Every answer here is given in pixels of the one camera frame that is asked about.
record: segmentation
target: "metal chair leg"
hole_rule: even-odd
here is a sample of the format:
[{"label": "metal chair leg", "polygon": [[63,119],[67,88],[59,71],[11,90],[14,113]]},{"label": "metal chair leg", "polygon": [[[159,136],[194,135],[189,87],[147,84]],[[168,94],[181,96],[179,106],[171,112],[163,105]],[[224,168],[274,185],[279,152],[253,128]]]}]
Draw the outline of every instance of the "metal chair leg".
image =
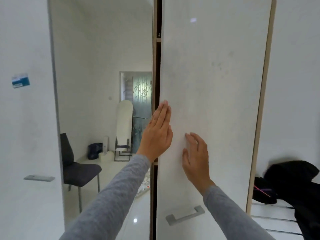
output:
[{"label": "metal chair leg", "polygon": [[82,212],[82,199],[81,199],[81,187],[78,187],[78,196],[79,196],[79,212]]},{"label": "metal chair leg", "polygon": [[99,174],[97,176],[98,176],[98,193],[99,193],[100,192],[100,177],[99,177]]}]

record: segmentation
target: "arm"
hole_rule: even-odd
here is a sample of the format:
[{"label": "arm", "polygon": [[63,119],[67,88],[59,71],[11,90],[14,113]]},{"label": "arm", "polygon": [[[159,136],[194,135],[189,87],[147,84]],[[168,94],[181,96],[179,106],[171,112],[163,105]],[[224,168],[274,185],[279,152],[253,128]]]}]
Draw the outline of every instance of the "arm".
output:
[{"label": "arm", "polygon": [[148,158],[135,155],[60,240],[115,239],[150,165]]},{"label": "arm", "polygon": [[274,240],[218,186],[210,186],[203,201],[228,240]]},{"label": "arm", "polygon": [[205,141],[195,133],[186,134],[188,150],[183,149],[182,167],[187,178],[202,194],[205,206],[228,240],[274,240],[233,202],[209,175],[209,153]]},{"label": "arm", "polygon": [[171,145],[171,107],[160,103],[131,161],[74,221],[60,240],[114,240],[150,165]]}]

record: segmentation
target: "forearm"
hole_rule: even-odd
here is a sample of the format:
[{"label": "forearm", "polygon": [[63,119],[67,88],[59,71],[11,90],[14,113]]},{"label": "forearm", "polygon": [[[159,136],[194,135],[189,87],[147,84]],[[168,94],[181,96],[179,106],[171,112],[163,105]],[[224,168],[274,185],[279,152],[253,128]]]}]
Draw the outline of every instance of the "forearm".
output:
[{"label": "forearm", "polygon": [[218,186],[210,186],[203,201],[228,240],[274,240]]},{"label": "forearm", "polygon": [[145,156],[133,156],[60,240],[115,239],[149,168]]}]

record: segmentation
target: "blue and white sticker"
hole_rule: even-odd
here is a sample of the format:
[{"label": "blue and white sticker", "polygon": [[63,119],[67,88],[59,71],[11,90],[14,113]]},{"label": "blue and white sticker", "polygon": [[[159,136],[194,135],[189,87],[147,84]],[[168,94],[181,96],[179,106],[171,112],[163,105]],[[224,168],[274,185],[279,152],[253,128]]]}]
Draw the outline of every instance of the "blue and white sticker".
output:
[{"label": "blue and white sticker", "polygon": [[21,73],[11,78],[13,88],[21,88],[30,85],[27,73]]}]

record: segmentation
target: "chair seat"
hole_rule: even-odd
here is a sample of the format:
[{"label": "chair seat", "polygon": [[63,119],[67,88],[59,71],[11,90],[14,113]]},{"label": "chair seat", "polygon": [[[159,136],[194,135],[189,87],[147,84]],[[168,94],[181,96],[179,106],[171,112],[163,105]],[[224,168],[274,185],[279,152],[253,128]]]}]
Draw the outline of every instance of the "chair seat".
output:
[{"label": "chair seat", "polygon": [[77,187],[83,187],[102,171],[97,164],[82,164],[74,162],[63,168],[63,182]]}]

